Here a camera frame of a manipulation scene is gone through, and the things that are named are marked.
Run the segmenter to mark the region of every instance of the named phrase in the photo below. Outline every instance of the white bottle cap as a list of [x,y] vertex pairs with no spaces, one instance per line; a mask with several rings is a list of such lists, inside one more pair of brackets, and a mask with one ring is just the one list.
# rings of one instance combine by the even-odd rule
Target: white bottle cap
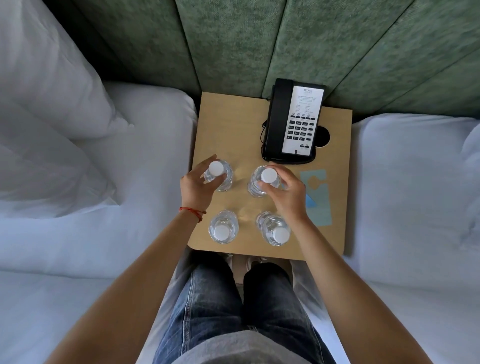
[[223,167],[223,164],[220,163],[218,160],[214,160],[212,163],[210,163],[210,166],[208,166],[208,170],[210,171],[212,176],[218,177],[223,174],[225,168]]
[[218,225],[213,231],[213,235],[217,240],[224,242],[230,236],[230,229],[225,225]]
[[285,244],[290,239],[290,232],[285,228],[273,229],[273,238],[279,244]]
[[277,177],[278,177],[278,174],[276,170],[273,168],[266,168],[262,172],[262,181],[265,183],[268,183],[268,184],[273,183],[276,181]]

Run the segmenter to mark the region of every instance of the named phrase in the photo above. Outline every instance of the red string bracelet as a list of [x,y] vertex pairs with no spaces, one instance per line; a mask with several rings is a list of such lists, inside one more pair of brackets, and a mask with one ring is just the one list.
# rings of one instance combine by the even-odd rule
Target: red string bracelet
[[180,207],[179,212],[182,211],[182,210],[190,211],[192,214],[194,214],[196,217],[198,217],[198,222],[202,222],[202,220],[203,220],[202,216],[207,213],[206,211],[195,210],[194,208],[189,208],[189,207]]

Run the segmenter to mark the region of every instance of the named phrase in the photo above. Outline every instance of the leg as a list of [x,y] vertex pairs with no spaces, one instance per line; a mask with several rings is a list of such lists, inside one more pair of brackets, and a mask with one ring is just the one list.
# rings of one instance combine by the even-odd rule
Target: leg
[[153,364],[171,364],[215,336],[242,331],[242,301],[233,273],[217,253],[194,251],[197,267],[181,292]]
[[257,264],[243,281],[246,325],[310,363],[335,363],[282,268],[273,263]]

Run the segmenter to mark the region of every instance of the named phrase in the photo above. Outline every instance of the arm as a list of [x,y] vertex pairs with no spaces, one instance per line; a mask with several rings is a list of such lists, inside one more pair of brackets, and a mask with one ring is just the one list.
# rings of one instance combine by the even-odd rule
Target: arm
[[310,221],[305,185],[273,165],[287,188],[261,183],[295,233],[338,337],[352,364],[432,364],[420,345]]
[[[203,161],[181,179],[183,207],[208,208],[225,180],[223,175],[204,184],[203,172],[215,159]],[[194,214],[181,211],[80,318],[46,363],[135,363],[197,223]]]

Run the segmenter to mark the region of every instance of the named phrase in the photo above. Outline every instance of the clear plastic bottle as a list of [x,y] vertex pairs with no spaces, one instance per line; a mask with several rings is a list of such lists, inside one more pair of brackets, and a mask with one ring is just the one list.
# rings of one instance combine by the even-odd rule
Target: clear plastic bottle
[[280,178],[278,177],[276,170],[267,167],[268,166],[258,167],[252,174],[250,182],[248,182],[248,192],[250,192],[253,197],[263,197],[267,194],[259,187],[259,181],[269,183],[275,188],[280,186]]
[[257,216],[257,227],[267,243],[273,246],[282,246],[290,239],[290,228],[283,217],[269,211]]
[[228,244],[235,239],[239,233],[239,221],[234,212],[220,211],[210,222],[208,232],[214,242]]
[[221,176],[224,173],[227,174],[227,178],[216,190],[219,192],[226,192],[230,188],[232,188],[233,169],[224,160],[215,160],[212,163],[210,163],[210,166],[208,166],[208,169],[204,173],[205,181],[211,182],[215,178],[217,178],[218,176]]

